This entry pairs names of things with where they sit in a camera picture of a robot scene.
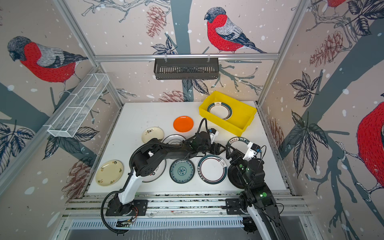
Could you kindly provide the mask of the green rim HAO SHI plate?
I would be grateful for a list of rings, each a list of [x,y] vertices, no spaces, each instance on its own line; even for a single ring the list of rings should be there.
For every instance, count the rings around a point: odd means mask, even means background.
[[[231,150],[232,149],[237,149],[243,153],[245,153],[247,150],[248,150],[248,144],[249,144],[249,140],[246,139],[246,138],[243,138],[243,137],[234,137],[234,138],[231,138],[226,146],[228,148],[230,148]]]

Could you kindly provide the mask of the green red rim plate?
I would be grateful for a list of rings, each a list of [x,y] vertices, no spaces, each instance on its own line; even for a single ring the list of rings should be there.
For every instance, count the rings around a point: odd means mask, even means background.
[[[197,170],[201,180],[210,185],[220,184],[228,174],[226,162],[216,155],[202,157],[198,162]]]
[[[232,117],[232,108],[224,102],[214,102],[207,107],[207,111],[222,120],[229,120]]]

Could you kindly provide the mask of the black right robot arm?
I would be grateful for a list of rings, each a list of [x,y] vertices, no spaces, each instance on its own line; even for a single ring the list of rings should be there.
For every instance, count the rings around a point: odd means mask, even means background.
[[[265,182],[264,161],[257,156],[246,157],[230,146],[226,158],[230,160],[230,182],[243,190],[237,199],[226,199],[227,214],[248,214],[242,220],[244,231],[257,232],[263,240],[288,240],[278,203]]]

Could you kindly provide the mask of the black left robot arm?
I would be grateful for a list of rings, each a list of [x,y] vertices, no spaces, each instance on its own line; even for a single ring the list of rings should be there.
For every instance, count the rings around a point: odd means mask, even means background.
[[[118,230],[108,224],[105,219],[104,207],[108,202],[108,216],[123,216],[135,211],[134,218],[139,215],[139,210],[134,204],[135,195],[143,182],[143,178],[149,176],[166,159],[190,160],[202,154],[220,155],[225,151],[225,146],[216,143],[215,138],[219,132],[208,128],[208,120],[203,118],[197,132],[190,138],[182,140],[180,144],[166,144],[153,138],[137,148],[129,159],[128,178],[121,189],[107,194],[101,205],[101,220],[105,227],[116,235],[124,235],[127,230]]]

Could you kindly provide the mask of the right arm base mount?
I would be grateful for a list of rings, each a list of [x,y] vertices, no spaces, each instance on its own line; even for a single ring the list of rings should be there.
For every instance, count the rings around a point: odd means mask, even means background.
[[[227,215],[247,215],[248,202],[243,196],[237,199],[225,199]]]

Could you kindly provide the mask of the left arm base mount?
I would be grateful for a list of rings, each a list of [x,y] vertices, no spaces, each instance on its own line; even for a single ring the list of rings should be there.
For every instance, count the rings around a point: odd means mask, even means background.
[[[132,202],[123,205],[119,198],[115,196],[108,202],[106,216],[144,216],[148,208],[148,200],[133,200]]]

